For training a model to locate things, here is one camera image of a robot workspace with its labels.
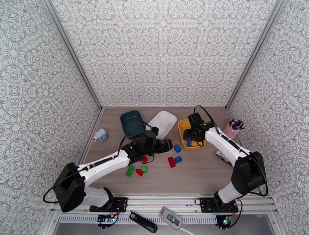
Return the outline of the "yellow plastic container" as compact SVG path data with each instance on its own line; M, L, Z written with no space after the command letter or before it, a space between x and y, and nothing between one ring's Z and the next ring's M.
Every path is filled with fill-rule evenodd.
M183 139L183 133L186 129L190 129L190 123L188 119L181 119L180 121L178 121L178 131L179 131L179 135L180 135L180 140L182 143L182 146L185 150L188 151L193 151L193 150L199 150L201 149L203 146L206 145L206 140L204 140L204 142L195 142L195 141L191 141L191 146L187 146L187 140Z

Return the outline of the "white plastic container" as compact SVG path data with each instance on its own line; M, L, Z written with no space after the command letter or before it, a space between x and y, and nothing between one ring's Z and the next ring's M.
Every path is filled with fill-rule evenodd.
M148 124L159 129L157 139L163 140L173 129L177 122L177 117L167 111L160 111Z

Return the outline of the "teal plastic container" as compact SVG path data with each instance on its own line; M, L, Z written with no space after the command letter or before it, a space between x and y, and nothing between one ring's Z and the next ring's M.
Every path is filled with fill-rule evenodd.
M146 126L143 123L142 116L137 110L123 113L120 116L120 122L123 132L129 140L139 138L146 130Z

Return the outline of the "striped snack packet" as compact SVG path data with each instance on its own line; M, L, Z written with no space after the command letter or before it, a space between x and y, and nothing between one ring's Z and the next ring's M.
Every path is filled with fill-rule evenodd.
M216 150L215 155L218 159L224 161L226 164L233 167L231 161L220 150Z

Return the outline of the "pink pen cup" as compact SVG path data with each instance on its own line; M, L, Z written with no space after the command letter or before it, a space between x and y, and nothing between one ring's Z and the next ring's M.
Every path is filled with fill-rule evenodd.
M228 136L230 139L235 139L239 132L240 132L240 130L235 130L234 126L230 127L229 123L226 125L225 129L223 130L223 133L226 136Z

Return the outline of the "white grey glue bottle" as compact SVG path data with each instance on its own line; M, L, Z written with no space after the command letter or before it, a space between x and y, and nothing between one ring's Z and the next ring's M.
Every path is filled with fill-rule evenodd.
M93 136L93 142L96 142L97 140L104 142L107 139L108 139L107 132L103 128L100 128L99 130L97 130Z

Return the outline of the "grey handheld device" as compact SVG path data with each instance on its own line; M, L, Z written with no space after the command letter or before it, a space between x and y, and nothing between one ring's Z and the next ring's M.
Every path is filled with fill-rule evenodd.
M183 219L167 207L163 206L161 208L159 217L172 229L176 231L181 229Z

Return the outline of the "black handheld device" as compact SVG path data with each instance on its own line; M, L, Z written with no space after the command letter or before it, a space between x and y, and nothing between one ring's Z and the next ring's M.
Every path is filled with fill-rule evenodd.
M151 233L156 233L158 230L156 224L154 224L150 220L142 217L141 215L133 211L131 211L129 218L130 220L132 220L133 222L135 222L136 224L138 224L139 226L143 227L144 229L148 230Z

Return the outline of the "small circuit board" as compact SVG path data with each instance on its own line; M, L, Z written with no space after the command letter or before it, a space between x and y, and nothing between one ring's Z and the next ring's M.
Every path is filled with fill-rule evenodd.
M231 226L232 220L233 220L232 216L225 216L225 217L219 219L217 226L221 229L227 229Z
M98 225L112 225L115 222L115 215L98 215Z

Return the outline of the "aluminium table rail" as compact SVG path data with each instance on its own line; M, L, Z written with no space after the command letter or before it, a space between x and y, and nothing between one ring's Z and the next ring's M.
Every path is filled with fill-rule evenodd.
M198 198L210 198L212 194L116 194L126 197L125 214L135 211L143 215L158 215L162 207L167 207L177 215L202 215ZM278 214L271 196L261 197L248 194L237 202L243 215Z

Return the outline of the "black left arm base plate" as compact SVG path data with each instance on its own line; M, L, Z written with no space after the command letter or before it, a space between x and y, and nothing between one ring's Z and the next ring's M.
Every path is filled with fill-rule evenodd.
M109 199L102 207L90 206L90 212L126 212L127 197L115 197Z

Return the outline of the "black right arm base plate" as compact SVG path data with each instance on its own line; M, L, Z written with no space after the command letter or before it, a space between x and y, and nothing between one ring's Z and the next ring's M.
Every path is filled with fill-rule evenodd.
M223 203L214 198L200 198L200 208L202 213L237 213L239 212L236 200Z

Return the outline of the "aluminium frame post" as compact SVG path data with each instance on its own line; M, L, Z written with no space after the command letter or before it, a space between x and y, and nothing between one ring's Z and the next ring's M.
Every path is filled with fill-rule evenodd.
M90 92L91 94L91 97L92 99L94 100L94 102L96 103L96 106L98 107L99 110L102 110L102 105L90 83L90 80L89 78L87 77L86 73L85 73L85 70L83 68L83 65L81 64L80 60L79 60L79 57L71 43L71 40L69 39L66 31L65 31L65 28L61 22L61 19L59 18L57 12L56 12L56 9L52 3L52 0L42 0L42 3L53 23L53 25L55 26L56 28L56 31L60 37L60 39L62 40L72 62L74 63L74 66L76 67L79 75L81 76L81 78L83 79L88 91Z
M274 24L276 23L279 15L281 14L282 8L284 7L285 3L287 0L276 0L276 2L274 3L273 9L271 10L269 17L265 23L265 26L263 27L259 38L255 44L255 46L253 47L253 50L249 56L249 59L247 60L247 63L245 64L243 71L239 77L239 79L237 80L237 83L225 105L225 110L226 112L228 112L229 108L232 105L233 100L235 99L241 85L243 84L247 74L249 73L251 67L253 66L254 62L256 61L257 56L259 55L260 51L263 48L263 45L265 43L265 41L267 40L268 36L270 35L271 31L272 31L272 27L274 26Z

